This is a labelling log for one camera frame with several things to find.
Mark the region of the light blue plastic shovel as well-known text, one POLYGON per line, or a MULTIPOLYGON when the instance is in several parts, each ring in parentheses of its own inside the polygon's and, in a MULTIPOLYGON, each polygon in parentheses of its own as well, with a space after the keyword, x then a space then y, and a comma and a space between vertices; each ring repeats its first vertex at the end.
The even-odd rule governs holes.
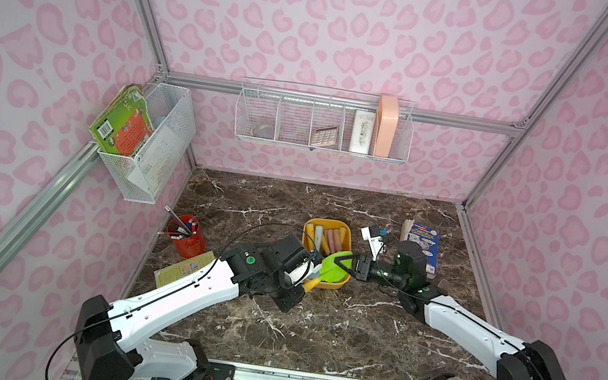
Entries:
POLYGON ((314 232, 314 250, 316 252, 319 252, 321 249, 321 243, 322 243, 322 238, 323 238, 323 230, 324 228, 322 226, 316 226, 315 227, 315 232, 314 232))

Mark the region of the yellow plastic storage box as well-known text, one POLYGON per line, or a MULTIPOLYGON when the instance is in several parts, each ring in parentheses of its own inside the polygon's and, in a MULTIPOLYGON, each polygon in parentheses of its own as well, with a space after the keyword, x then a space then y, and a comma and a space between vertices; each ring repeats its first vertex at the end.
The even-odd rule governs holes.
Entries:
POLYGON ((325 232, 328 229, 332 229, 332 230, 335 231, 334 238, 335 238, 335 241, 336 241, 337 229, 339 229, 341 226, 347 227, 347 229, 348 229, 348 238, 347 238, 346 245, 349 247, 349 251, 351 250, 351 248, 352 248, 351 240, 352 239, 351 239, 351 232, 350 232, 349 226, 347 224, 343 223, 342 221, 337 221, 336 219, 332 219, 331 220, 331 219, 323 219, 323 218, 316 218, 316 219, 312 218, 312 219, 310 219, 309 221, 307 221, 305 223, 304 232, 302 234, 302 244, 304 245, 304 247, 306 246, 305 228, 306 228, 306 225, 308 225, 309 223, 312 224, 312 225, 314 225, 314 230, 315 230, 316 226, 322 226, 324 228, 324 230, 323 230, 323 237, 322 237, 322 243, 321 243, 321 249, 319 251, 320 255, 323 258, 326 258, 329 254, 332 254, 330 252, 329 245, 327 244, 328 242, 327 242, 327 237, 326 237, 326 232, 325 232))

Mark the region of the purple shovel pink handle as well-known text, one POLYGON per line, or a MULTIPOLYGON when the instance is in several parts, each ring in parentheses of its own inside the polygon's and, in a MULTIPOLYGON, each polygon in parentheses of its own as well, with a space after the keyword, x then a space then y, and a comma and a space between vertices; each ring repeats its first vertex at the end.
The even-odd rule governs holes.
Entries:
POLYGON ((328 229, 325 232, 326 232, 326 237, 327 237, 327 242, 328 242, 327 244, 329 245, 330 252, 335 254, 338 249, 336 246, 336 243, 335 243, 335 238, 334 238, 335 231, 332 229, 328 229))

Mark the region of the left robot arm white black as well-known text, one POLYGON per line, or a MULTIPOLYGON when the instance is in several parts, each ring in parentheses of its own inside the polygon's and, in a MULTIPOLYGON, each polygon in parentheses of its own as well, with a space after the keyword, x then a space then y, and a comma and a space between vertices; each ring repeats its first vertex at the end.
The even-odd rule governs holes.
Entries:
POLYGON ((91 297, 69 337, 81 380, 215 380, 198 341, 172 343, 154 336, 242 296, 269 296, 288 312, 304 298, 304 284, 320 270, 322 259, 291 234, 271 243, 234 238, 208 266, 167 287, 114 302, 91 297))

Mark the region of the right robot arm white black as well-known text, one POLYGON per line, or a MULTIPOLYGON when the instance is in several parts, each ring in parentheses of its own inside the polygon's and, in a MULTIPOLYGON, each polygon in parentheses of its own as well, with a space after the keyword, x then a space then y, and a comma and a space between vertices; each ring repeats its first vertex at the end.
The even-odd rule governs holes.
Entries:
MULTIPOLYGON (((548 344, 540 340, 527 343, 506 334, 433 286, 427 277, 426 251, 420 245, 399 242, 393 260, 386 263, 380 255, 386 250, 388 234, 367 227, 363 228, 362 237, 371 252, 353 257, 351 277, 396 290, 409 315, 456 342, 478 359, 494 380, 566 380, 558 357, 548 344)), ((444 374, 431 380, 466 379, 444 374)))

